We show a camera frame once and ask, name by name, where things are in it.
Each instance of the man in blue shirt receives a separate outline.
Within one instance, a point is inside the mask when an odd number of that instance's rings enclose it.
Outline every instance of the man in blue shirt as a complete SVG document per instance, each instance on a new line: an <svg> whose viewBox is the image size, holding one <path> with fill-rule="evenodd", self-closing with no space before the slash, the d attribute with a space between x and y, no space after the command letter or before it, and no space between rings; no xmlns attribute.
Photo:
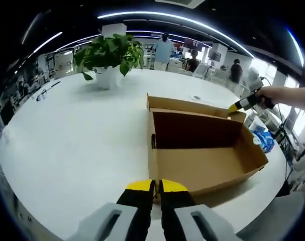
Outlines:
<svg viewBox="0 0 305 241"><path fill-rule="evenodd" d="M154 61L154 69L165 71L171 52L174 52L173 43L168 39L169 34L164 33L162 39L157 40L153 46L153 50L156 51L156 58Z"/></svg>

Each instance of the ceiling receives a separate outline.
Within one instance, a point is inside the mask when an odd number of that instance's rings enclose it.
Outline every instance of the ceiling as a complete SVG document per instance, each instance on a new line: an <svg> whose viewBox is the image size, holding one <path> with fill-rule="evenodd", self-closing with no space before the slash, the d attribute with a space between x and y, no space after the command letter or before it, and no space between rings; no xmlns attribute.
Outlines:
<svg viewBox="0 0 305 241"><path fill-rule="evenodd" d="M296 5L280 4L276 0L206 0L195 9L156 3L154 0L109 0L105 5L101 1L73 2L67 4L55 1L53 4L44 1L37 2L36 6L24 1L10 6L6 3L0 4L0 13L2 13L0 14L0 81L11 72L8 71L10 65L11 70L14 71L24 58L59 32L63 34L49 42L37 54L51 52L75 40L95 35L102 25L119 23L123 20L132 20L124 22L128 30L169 32L200 41L223 41L230 45L231 50L247 55L243 49L227 41L223 36L178 19L149 15L97 19L100 15L124 11L154 11L194 19L221 31L242 45L268 51L301 68L296 48L286 29L289 28L301 47L305 61L303 0L296 1Z"/></svg>

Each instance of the round white table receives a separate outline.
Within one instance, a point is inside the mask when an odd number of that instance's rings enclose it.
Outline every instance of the round white table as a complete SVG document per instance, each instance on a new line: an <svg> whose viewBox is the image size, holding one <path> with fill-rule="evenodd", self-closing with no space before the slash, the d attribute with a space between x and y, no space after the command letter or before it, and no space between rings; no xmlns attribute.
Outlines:
<svg viewBox="0 0 305 241"><path fill-rule="evenodd" d="M115 91L98 91L95 81L81 74L59 80L45 100L30 98L15 114L3 132L0 162L25 208L62 239L103 204L116 202L128 183L148 178L147 93L188 101L197 95L217 107L238 100L214 83L155 70L133 69ZM213 210L235 232L283 185L285 157L278 145L267 158L265 168L244 183L208 196L220 201ZM147 240L165 240L160 216L154 207Z"/></svg>

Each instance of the cardboard box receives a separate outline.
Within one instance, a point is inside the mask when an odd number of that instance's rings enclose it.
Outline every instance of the cardboard box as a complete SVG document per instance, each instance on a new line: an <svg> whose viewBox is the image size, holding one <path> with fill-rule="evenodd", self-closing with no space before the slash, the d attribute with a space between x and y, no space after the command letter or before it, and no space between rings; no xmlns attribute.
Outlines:
<svg viewBox="0 0 305 241"><path fill-rule="evenodd" d="M149 177L186 186L192 195L246 180L268 162L244 126L245 113L148 96Z"/></svg>

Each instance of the potted plant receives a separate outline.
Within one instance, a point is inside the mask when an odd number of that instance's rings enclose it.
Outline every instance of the potted plant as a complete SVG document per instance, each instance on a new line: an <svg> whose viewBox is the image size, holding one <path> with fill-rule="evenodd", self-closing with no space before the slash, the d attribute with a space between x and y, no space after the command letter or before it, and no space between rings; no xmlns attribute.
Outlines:
<svg viewBox="0 0 305 241"><path fill-rule="evenodd" d="M85 80L93 79L85 68L94 70L99 87L110 89L116 85L118 69L126 76L133 67L143 68L143 50L132 35L113 34L112 38L94 39L74 55L74 60Z"/></svg>

